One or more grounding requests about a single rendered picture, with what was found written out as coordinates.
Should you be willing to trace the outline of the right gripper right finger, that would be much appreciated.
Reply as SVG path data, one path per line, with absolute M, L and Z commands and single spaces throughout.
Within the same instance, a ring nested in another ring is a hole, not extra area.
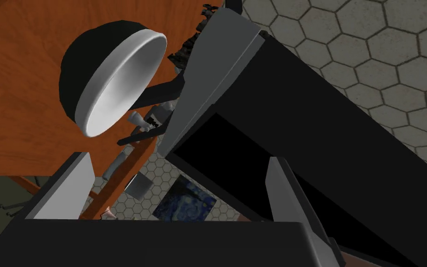
M 308 197 L 284 157 L 270 157 L 265 186 L 275 222 L 292 222 L 298 227 L 301 254 L 308 267 L 345 267 L 334 239 L 329 239 Z

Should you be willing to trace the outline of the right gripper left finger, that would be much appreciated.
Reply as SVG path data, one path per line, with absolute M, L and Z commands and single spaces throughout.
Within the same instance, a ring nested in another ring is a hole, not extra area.
M 77 220 L 95 180 L 89 153 L 73 153 L 42 186 L 27 178 L 13 181 L 33 197 L 23 206 L 15 220 Z

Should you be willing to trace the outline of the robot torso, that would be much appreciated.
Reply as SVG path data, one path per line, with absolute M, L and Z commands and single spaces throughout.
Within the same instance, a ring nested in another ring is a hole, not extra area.
M 133 108 L 176 98 L 158 153 L 252 221 L 427 267 L 427 0 L 225 0 Z

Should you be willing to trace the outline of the dark blue painting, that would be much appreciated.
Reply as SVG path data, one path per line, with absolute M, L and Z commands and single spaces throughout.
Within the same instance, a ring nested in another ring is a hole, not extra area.
M 180 175 L 154 209 L 160 221 L 205 221 L 216 199 Z

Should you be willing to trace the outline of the orange wooden table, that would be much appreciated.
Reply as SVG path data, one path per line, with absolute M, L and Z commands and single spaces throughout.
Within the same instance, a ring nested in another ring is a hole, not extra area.
M 118 154 L 127 121 L 95 138 L 66 116 L 58 93 L 62 57 L 84 31 L 131 20 L 163 33 L 176 52 L 223 0 L 0 0 L 0 176 L 54 174 L 72 152 L 101 173 Z

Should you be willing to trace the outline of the black bowl with white inside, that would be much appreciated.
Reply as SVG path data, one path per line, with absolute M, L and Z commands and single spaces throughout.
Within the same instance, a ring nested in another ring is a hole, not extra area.
M 166 52 L 162 33 L 118 20 L 80 34 L 60 65 L 59 101 L 87 137 L 112 127 L 140 98 Z

